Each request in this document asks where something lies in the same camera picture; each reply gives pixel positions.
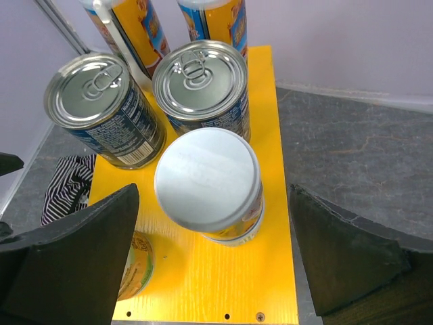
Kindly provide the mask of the wide yellow label can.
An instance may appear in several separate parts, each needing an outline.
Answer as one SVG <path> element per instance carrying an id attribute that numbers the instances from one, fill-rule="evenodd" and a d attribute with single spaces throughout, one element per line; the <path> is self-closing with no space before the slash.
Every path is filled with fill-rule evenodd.
<path id="1" fill-rule="evenodd" d="M 154 250 L 143 232 L 135 230 L 124 267 L 117 301 L 139 295 L 154 272 Z"/>

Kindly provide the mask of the tall porridge can with spoon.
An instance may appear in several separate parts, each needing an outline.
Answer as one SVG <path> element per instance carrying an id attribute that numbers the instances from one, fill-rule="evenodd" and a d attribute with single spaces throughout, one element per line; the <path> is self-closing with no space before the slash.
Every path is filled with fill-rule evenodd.
<path id="1" fill-rule="evenodd" d="M 151 1 L 81 1 L 81 5 L 115 55 L 123 59 L 140 86 L 152 92 L 152 77 L 170 53 Z"/>

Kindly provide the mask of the clear jar orange contents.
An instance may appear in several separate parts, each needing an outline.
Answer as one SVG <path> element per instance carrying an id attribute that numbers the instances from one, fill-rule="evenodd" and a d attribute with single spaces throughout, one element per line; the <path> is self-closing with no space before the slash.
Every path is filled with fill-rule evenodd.
<path id="1" fill-rule="evenodd" d="M 252 240 L 264 219 L 257 156 L 226 129 L 197 129 L 177 138 L 158 161 L 154 190 L 172 221 L 224 246 Z"/>

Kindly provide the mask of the blue yellow tin can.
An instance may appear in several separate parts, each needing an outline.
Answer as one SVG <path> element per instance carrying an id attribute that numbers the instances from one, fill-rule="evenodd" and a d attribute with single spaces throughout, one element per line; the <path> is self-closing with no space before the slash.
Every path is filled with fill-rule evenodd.
<path id="1" fill-rule="evenodd" d="M 222 41 L 193 41 L 170 52 L 154 72 L 152 91 L 177 135 L 216 127 L 251 139 L 248 65 Z"/>

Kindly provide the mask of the yellow cabinet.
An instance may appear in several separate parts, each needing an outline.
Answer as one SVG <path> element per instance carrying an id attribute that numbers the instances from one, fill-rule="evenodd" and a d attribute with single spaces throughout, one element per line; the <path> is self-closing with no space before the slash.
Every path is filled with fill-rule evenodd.
<path id="1" fill-rule="evenodd" d="M 143 291 L 117 302 L 113 324 L 297 324 L 299 322 L 279 126 L 273 52 L 248 50 L 252 137 L 263 185 L 261 223 L 225 244 L 188 230 L 161 209 L 154 191 L 156 162 L 123 170 L 98 157 L 90 201 L 134 183 L 135 227 L 150 241 L 154 271 Z"/>

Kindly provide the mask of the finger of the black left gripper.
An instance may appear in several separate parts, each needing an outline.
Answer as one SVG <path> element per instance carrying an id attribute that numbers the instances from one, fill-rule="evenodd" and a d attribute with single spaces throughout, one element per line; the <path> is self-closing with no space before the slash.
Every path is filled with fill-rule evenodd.
<path id="1" fill-rule="evenodd" d="M 0 153 L 0 176 L 4 176 L 24 167 L 24 161 L 16 155 Z"/>

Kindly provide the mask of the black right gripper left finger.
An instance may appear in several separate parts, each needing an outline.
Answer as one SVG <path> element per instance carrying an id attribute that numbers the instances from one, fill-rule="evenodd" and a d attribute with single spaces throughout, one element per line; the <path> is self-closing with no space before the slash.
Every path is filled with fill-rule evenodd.
<path id="1" fill-rule="evenodd" d="M 129 184 L 46 226 L 1 223 L 2 324 L 110 324 L 139 209 Z"/>

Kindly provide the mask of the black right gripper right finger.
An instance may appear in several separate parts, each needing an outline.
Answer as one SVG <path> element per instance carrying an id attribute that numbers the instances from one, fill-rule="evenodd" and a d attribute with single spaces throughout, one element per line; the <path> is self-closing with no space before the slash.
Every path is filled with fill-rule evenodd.
<path id="1" fill-rule="evenodd" d="M 324 324 L 431 324 L 432 241 L 292 184 L 290 217 Z"/>

